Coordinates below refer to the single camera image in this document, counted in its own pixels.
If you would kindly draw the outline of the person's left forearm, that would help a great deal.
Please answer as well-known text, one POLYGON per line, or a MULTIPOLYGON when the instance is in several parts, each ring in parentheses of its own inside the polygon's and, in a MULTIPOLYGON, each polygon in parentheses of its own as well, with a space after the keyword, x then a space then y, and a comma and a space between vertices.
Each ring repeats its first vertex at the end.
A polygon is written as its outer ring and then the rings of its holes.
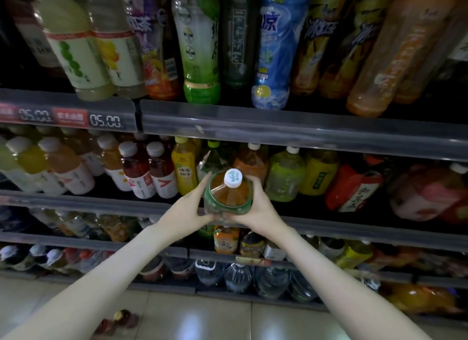
POLYGON ((175 223, 160 220, 0 340, 89 340, 144 266, 182 237, 175 223))

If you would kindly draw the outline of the yellow-labelled iced tea bottle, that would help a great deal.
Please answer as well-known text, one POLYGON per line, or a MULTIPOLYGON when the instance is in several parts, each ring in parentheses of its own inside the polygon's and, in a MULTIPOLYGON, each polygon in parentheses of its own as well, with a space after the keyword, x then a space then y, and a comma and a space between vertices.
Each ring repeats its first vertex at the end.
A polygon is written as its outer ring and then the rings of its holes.
POLYGON ((347 1, 311 0, 296 51, 290 84, 292 94, 308 96, 316 90, 320 78, 320 62, 338 27, 347 1))
POLYGON ((326 99, 346 98, 359 76, 394 0, 351 0, 318 84, 326 99))

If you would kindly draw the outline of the pink-labelled drink bottle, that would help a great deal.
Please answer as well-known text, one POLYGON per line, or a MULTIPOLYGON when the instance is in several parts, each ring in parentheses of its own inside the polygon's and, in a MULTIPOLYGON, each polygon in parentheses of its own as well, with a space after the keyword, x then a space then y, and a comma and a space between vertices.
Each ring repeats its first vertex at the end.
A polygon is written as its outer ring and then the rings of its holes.
POLYGON ((468 194, 464 182, 467 173, 468 163, 414 164, 387 187, 390 207, 401 219, 435 219, 468 194))

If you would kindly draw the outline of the orange-labelled tea bottle, white cap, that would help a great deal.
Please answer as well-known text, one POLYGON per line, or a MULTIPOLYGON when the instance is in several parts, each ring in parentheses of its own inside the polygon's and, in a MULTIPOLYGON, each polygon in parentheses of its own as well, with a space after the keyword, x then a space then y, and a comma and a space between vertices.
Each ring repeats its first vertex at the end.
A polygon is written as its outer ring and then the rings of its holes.
POLYGON ((244 176, 258 177, 261 185, 264 185, 270 166, 268 155, 268 145, 241 143, 232 167, 239 170, 244 176))

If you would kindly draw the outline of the red and black price tag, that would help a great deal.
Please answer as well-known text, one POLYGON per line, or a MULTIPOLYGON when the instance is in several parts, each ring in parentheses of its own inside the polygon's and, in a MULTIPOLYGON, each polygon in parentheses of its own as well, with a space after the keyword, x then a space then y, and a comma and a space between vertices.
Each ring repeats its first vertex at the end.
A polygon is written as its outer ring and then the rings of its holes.
POLYGON ((58 126, 80 129, 124 129, 119 116, 91 113, 85 109, 52 107, 54 122, 58 126))
POLYGON ((0 103, 0 123, 55 125, 50 107, 0 103))

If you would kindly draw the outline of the dark bottles on floor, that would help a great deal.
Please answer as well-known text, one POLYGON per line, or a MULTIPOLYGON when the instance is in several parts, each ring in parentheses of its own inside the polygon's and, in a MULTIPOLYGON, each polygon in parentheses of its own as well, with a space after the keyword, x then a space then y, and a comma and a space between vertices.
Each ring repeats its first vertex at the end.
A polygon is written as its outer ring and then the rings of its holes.
POLYGON ((130 307, 120 308, 101 321, 90 340, 136 339, 142 319, 142 310, 130 307))

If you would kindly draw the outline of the small orange-labelled bottle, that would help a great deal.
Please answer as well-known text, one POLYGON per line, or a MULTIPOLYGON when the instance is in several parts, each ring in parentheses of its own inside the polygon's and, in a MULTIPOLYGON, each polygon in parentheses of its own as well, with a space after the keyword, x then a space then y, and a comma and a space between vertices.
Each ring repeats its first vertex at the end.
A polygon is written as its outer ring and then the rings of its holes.
POLYGON ((214 249, 219 254, 235 254, 238 249, 240 228, 216 225, 214 249))

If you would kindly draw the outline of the small yellow-labelled bottle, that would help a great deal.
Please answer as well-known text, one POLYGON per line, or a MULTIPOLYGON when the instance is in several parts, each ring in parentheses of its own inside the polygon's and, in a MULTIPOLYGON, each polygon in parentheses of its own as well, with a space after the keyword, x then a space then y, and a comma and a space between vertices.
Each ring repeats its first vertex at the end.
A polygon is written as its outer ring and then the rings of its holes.
POLYGON ((336 259, 335 265, 341 269, 354 269, 373 256, 371 242, 347 240, 343 253, 336 259))

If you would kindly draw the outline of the person's left hand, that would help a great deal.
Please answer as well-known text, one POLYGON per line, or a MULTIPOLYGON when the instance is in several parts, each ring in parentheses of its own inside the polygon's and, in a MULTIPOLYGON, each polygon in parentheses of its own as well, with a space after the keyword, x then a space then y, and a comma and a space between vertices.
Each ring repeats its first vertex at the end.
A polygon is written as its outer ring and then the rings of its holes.
POLYGON ((159 246, 165 248, 203 226, 215 221, 217 214, 198 214, 195 206, 195 189, 182 196, 156 223, 159 246))

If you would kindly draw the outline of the small dark-labelled bottle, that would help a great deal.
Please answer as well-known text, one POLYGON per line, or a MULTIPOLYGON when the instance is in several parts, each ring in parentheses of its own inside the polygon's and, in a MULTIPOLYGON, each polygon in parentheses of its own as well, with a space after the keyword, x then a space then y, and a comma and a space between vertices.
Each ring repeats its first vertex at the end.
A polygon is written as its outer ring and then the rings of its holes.
POLYGON ((246 258, 258 259, 263 255, 265 245, 266 239, 263 236, 249 231, 240 241, 239 253, 246 258))

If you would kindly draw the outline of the row of blurred small bottles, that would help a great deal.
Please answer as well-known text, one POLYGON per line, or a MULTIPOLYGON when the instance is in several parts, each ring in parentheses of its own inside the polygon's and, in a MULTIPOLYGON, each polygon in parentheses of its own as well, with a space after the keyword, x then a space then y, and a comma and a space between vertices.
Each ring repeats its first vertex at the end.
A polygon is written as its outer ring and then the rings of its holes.
POLYGON ((0 232, 128 242, 159 221, 149 217, 0 205, 0 232))

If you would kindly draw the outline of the pale green grape juice bottle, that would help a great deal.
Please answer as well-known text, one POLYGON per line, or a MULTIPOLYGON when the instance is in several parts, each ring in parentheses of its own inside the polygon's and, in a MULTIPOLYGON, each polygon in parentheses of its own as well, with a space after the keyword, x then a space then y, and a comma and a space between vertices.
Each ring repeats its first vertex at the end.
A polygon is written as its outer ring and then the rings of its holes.
POLYGON ((88 13, 75 0, 33 0, 34 14, 73 86, 84 101, 116 93, 99 54, 88 13))

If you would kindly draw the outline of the large orange soda bottle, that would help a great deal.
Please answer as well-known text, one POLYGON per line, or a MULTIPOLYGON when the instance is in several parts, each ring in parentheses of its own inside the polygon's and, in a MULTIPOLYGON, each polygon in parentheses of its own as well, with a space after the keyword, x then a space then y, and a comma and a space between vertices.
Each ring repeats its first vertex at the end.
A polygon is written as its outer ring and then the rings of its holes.
POLYGON ((461 314, 465 312, 454 289, 418 284, 386 283, 379 294, 406 314, 461 314))

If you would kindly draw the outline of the yellow-green tea bottle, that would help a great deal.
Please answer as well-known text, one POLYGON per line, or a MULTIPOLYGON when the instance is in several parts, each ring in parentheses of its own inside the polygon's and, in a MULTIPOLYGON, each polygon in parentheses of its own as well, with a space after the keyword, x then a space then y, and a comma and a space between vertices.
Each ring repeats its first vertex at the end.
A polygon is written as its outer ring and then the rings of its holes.
POLYGON ((327 149, 310 149, 305 155, 306 173, 299 194, 324 195, 340 167, 338 153, 327 149))

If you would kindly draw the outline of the clear bottle with green cap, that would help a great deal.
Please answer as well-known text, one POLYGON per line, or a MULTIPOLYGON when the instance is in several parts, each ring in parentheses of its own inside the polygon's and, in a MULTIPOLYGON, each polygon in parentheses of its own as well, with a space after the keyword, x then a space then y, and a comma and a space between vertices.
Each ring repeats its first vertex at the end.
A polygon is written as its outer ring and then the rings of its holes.
POLYGON ((201 158, 196 166, 198 182, 209 173, 225 171, 232 168, 232 154, 227 142, 208 140, 202 148, 201 158))

